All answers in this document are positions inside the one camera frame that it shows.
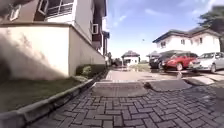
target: car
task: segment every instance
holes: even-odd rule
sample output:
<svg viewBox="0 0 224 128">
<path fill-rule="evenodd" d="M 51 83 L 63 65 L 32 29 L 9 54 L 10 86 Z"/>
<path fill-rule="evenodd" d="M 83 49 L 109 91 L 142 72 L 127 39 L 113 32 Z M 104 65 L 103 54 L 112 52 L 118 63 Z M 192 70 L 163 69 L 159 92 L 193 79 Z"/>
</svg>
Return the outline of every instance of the car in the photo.
<svg viewBox="0 0 224 128">
<path fill-rule="evenodd" d="M 167 53 L 157 57 L 153 57 L 152 59 L 150 59 L 149 65 L 152 69 L 163 69 L 162 63 L 175 54 L 176 53 Z"/>
<path fill-rule="evenodd" d="M 197 57 L 197 54 L 191 52 L 178 53 L 163 62 L 163 68 L 164 70 L 175 68 L 177 71 L 181 71 L 184 68 L 188 68 L 190 62 L 195 60 Z"/>
<path fill-rule="evenodd" d="M 204 70 L 210 71 L 211 73 L 215 73 L 218 69 L 224 68 L 224 53 L 205 53 L 198 57 L 196 60 L 190 62 L 189 68 L 193 72 Z"/>
</svg>

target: grass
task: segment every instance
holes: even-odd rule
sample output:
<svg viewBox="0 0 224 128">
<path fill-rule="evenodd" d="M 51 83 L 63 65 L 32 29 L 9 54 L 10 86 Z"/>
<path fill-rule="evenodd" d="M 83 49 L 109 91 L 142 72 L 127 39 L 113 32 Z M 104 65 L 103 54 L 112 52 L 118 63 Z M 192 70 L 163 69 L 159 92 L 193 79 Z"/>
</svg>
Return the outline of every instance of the grass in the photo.
<svg viewBox="0 0 224 128">
<path fill-rule="evenodd" d="M 138 71 L 150 71 L 150 66 L 148 64 L 137 64 L 131 65 L 130 68 L 138 70 Z"/>
<path fill-rule="evenodd" d="M 0 84 L 0 113 L 19 109 L 37 101 L 47 99 L 57 93 L 70 89 L 84 78 L 69 78 L 54 81 L 9 80 Z"/>
</svg>

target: gray car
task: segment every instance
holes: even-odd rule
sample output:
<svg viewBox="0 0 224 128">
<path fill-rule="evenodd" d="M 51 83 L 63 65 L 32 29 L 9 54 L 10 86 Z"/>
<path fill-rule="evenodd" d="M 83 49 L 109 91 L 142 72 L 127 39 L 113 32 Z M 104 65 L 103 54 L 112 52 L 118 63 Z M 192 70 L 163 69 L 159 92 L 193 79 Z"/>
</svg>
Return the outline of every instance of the gray car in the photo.
<svg viewBox="0 0 224 128">
<path fill-rule="evenodd" d="M 224 53 L 205 53 L 198 57 L 196 60 L 191 61 L 189 64 L 189 68 L 193 71 L 207 70 L 214 73 L 216 72 L 216 70 L 224 68 Z"/>
</svg>

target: curb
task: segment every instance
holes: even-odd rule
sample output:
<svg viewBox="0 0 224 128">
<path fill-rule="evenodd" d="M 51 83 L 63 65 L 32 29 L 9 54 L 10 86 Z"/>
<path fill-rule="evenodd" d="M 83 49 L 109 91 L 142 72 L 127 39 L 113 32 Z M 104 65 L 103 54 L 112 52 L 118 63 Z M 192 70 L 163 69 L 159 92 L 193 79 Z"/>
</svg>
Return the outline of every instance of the curb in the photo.
<svg viewBox="0 0 224 128">
<path fill-rule="evenodd" d="M 18 110 L 1 113 L 0 128 L 23 128 L 26 125 L 29 125 L 30 123 L 66 104 L 83 91 L 87 90 L 106 73 L 107 70 L 94 78 L 89 79 L 85 83 L 79 84 L 69 90 L 51 96 L 48 99 L 25 106 Z"/>
</svg>

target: car wheel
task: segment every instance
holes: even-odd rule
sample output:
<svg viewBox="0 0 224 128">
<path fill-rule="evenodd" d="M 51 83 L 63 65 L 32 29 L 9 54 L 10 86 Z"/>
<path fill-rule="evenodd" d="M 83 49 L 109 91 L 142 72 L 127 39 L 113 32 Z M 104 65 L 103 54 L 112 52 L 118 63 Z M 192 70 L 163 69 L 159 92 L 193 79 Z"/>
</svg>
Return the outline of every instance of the car wheel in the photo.
<svg viewBox="0 0 224 128">
<path fill-rule="evenodd" d="M 159 62 L 159 64 L 158 64 L 158 68 L 159 68 L 160 70 L 162 70 L 162 69 L 163 69 L 162 62 Z"/>
<path fill-rule="evenodd" d="M 211 66 L 211 73 L 215 73 L 216 72 L 216 65 L 212 64 Z"/>
<path fill-rule="evenodd" d="M 178 63 L 176 68 L 177 68 L 177 71 L 182 71 L 183 65 L 181 63 Z"/>
</svg>

